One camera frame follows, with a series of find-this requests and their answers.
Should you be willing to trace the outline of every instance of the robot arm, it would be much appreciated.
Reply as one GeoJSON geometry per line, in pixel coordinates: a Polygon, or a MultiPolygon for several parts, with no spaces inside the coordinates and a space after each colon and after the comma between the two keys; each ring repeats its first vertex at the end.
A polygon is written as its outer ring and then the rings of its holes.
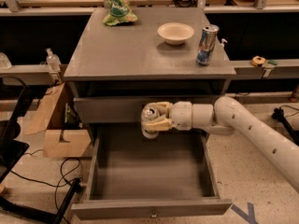
{"type": "Polygon", "coordinates": [[[142,133],[155,138],[159,131],[202,129],[230,135],[238,130],[256,146],[299,192],[299,147],[255,118],[242,104],[221,97],[213,105],[190,102],[147,104],[141,114],[142,133]]]}

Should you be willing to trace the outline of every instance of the cardboard box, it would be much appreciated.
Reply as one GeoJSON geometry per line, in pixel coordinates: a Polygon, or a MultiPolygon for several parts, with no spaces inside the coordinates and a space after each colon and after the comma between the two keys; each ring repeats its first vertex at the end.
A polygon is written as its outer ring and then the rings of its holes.
{"type": "Polygon", "coordinates": [[[25,134],[45,132],[44,157],[91,157],[93,145],[87,130],[65,130],[66,103],[73,95],[65,83],[47,90],[25,134]]]}

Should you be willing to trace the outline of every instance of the green object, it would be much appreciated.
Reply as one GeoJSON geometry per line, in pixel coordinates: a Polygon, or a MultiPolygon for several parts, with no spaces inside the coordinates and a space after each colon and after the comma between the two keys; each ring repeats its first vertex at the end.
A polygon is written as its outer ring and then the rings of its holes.
{"type": "Polygon", "coordinates": [[[109,14],[103,20],[103,24],[114,26],[123,22],[137,21],[137,16],[132,12],[127,0],[108,0],[109,14]]]}
{"type": "Polygon", "coordinates": [[[273,60],[269,60],[268,63],[271,63],[271,64],[273,64],[273,65],[278,65],[278,62],[273,61],[273,60]]]}

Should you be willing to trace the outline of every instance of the gray desktop surface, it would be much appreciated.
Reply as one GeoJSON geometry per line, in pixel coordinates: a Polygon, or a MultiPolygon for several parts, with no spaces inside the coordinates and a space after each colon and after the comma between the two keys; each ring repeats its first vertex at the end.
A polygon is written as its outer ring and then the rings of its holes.
{"type": "Polygon", "coordinates": [[[106,26],[108,9],[96,8],[65,71],[65,80],[140,80],[219,78],[235,74],[222,46],[215,46],[210,66],[195,63],[202,27],[208,24],[197,7],[133,7],[138,21],[106,26]],[[171,46],[158,36],[167,22],[189,24],[194,36],[171,46]]]}

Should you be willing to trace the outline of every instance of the white bowl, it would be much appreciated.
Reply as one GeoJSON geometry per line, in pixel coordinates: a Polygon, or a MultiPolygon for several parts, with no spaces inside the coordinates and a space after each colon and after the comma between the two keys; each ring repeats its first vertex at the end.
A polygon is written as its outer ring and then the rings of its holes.
{"type": "Polygon", "coordinates": [[[194,30],[189,25],[170,22],[160,26],[158,28],[158,34],[164,38],[168,44],[180,45],[194,35],[194,30]]]}

